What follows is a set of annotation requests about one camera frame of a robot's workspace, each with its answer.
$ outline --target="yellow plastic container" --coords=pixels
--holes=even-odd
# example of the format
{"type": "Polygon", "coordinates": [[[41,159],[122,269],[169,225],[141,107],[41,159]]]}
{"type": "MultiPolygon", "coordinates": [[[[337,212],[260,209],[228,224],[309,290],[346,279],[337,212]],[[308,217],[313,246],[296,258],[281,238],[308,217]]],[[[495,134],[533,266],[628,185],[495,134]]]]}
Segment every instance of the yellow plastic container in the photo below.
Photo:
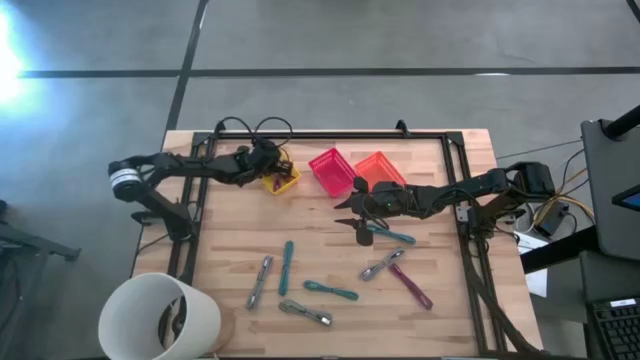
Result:
{"type": "Polygon", "coordinates": [[[276,190],[276,191],[273,191],[273,184],[275,182],[275,176],[274,175],[269,175],[269,176],[263,177],[262,178],[262,184],[273,195],[280,195],[283,192],[287,191],[287,189],[292,187],[293,184],[297,183],[298,180],[300,180],[300,176],[301,176],[300,172],[298,171],[298,169],[296,169],[295,166],[293,168],[291,168],[291,176],[293,176],[293,179],[291,181],[289,181],[288,183],[280,186],[280,188],[278,190],[276,190]]]}

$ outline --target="white label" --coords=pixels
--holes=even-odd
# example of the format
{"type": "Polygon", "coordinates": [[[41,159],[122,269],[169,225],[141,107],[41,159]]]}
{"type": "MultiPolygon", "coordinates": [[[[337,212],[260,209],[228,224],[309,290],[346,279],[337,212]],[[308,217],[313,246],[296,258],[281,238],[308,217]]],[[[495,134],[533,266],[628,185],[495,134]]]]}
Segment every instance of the white label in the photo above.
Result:
{"type": "Polygon", "coordinates": [[[635,304],[636,304],[636,301],[634,299],[618,300],[618,301],[612,301],[611,307],[627,306],[627,305],[635,305],[635,304]]]}

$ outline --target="red plastic container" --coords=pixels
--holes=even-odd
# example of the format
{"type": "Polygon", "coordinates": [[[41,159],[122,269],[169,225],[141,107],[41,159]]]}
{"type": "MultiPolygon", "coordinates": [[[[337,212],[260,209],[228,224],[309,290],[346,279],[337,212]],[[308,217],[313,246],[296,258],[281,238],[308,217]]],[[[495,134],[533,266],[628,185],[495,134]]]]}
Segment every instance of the red plastic container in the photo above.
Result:
{"type": "Polygon", "coordinates": [[[357,163],[355,168],[358,175],[369,183],[369,191],[379,181],[395,181],[398,184],[407,184],[398,170],[391,165],[389,159],[380,151],[357,163]]]}
{"type": "Polygon", "coordinates": [[[338,197],[353,188],[356,173],[336,148],[309,161],[309,166],[331,197],[338,197]]]}

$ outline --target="wooden tabletop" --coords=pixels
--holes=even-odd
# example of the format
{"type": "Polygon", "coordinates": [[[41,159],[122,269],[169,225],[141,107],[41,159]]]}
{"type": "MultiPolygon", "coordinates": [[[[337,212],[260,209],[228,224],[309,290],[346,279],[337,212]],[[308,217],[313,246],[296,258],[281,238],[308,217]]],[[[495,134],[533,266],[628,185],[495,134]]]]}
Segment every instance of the wooden tabletop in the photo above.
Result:
{"type": "MultiPolygon", "coordinates": [[[[489,132],[461,131],[472,176],[496,167],[489,132]]],[[[188,155],[192,134],[192,131],[168,132],[163,150],[188,155]]],[[[216,152],[228,153],[243,143],[246,144],[219,141],[216,152]]],[[[417,244],[406,251],[398,265],[433,300],[435,305],[431,311],[421,308],[402,282],[388,271],[370,282],[358,280],[364,268],[377,263],[400,243],[375,236],[373,246],[362,247],[356,244],[352,228],[334,223],[335,219],[352,217],[349,210],[333,209],[346,194],[342,198],[330,198],[308,165],[332,147],[336,147],[351,166],[382,151],[408,183],[447,184],[441,143],[406,139],[292,140],[285,149],[302,177],[279,196],[271,195],[261,181],[238,188],[210,180],[193,286],[235,312],[235,335],[218,355],[477,354],[451,208],[426,220],[409,217],[388,220],[394,231],[417,239],[417,244]],[[278,303],[284,299],[278,294],[278,285],[287,240],[295,243],[295,251],[286,298],[331,313],[332,327],[323,327],[278,309],[278,303]],[[250,313],[244,305],[265,255],[274,256],[275,261],[260,307],[250,313]],[[356,291],[360,299],[350,301],[333,294],[311,293],[302,287],[305,280],[356,291]]],[[[456,167],[457,178],[462,179],[458,163],[456,167]]],[[[169,199],[177,199],[183,183],[183,179],[168,178],[158,190],[169,199]]],[[[195,198],[198,187],[193,188],[195,198]]],[[[150,226],[143,233],[141,245],[165,233],[162,224],[150,226]]],[[[498,301],[527,340],[541,348],[516,244],[511,237],[498,234],[490,244],[498,301]]],[[[168,240],[145,249],[136,260],[134,274],[166,272],[169,254],[168,240]]],[[[491,337],[486,309],[483,317],[487,335],[491,337]]]]}

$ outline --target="pink handled utensil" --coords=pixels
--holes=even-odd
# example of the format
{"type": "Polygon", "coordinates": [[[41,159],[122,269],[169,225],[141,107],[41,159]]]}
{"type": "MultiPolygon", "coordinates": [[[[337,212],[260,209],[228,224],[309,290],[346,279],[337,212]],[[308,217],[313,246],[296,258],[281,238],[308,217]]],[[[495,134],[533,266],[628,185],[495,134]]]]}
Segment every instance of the pink handled utensil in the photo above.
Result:
{"type": "Polygon", "coordinates": [[[407,286],[407,289],[411,292],[413,297],[418,300],[420,305],[424,306],[425,309],[431,310],[433,307],[433,302],[427,297],[427,295],[422,292],[422,290],[416,285],[411,279],[405,275],[400,267],[397,264],[389,265],[389,271],[393,273],[393,275],[397,276],[398,279],[402,280],[402,282],[407,286]]]}

